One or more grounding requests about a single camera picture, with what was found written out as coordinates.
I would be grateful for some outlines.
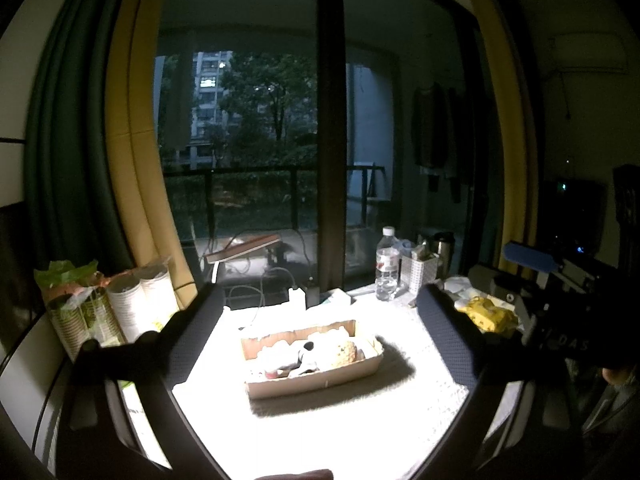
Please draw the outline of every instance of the water bottle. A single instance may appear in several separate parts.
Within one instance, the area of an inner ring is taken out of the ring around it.
[[[383,227],[382,235],[376,249],[376,298],[388,301],[398,289],[400,252],[394,247],[398,239],[393,227]]]

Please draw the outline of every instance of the yellow curtain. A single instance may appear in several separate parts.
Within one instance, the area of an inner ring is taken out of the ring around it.
[[[181,308],[196,295],[162,177],[153,119],[153,66],[164,0],[123,0],[109,54],[105,122],[111,182],[139,265],[170,256]]]
[[[484,40],[494,86],[504,153],[504,217],[502,245],[534,244],[538,209],[538,164],[535,134],[526,128],[516,53],[494,0],[471,0]],[[517,266],[500,255],[499,267]]]

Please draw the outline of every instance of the dark green curtain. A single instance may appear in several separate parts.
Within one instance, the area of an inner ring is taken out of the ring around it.
[[[66,0],[38,68],[26,127],[25,200],[37,264],[133,267],[104,145],[104,85],[121,0]]]

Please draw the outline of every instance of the white table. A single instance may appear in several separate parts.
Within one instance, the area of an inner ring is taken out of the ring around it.
[[[306,326],[366,323],[385,346],[377,373],[278,399],[250,402],[244,392],[238,339],[246,332],[238,327],[251,323],[255,309],[225,311],[174,396],[232,480],[320,468],[336,480],[404,479],[436,446],[468,392],[453,382],[417,311],[407,306],[412,296],[383,302],[369,290],[353,291],[351,306],[304,312],[289,305],[285,319],[300,315],[296,322]],[[278,317],[277,308],[262,309],[249,330],[277,326]]]

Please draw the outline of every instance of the green plastic bag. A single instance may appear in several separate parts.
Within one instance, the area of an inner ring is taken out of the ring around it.
[[[49,269],[33,271],[33,277],[40,290],[49,290],[65,283],[79,283],[90,286],[91,280],[98,270],[98,260],[93,260],[82,267],[75,267],[69,260],[57,260],[49,263]]]

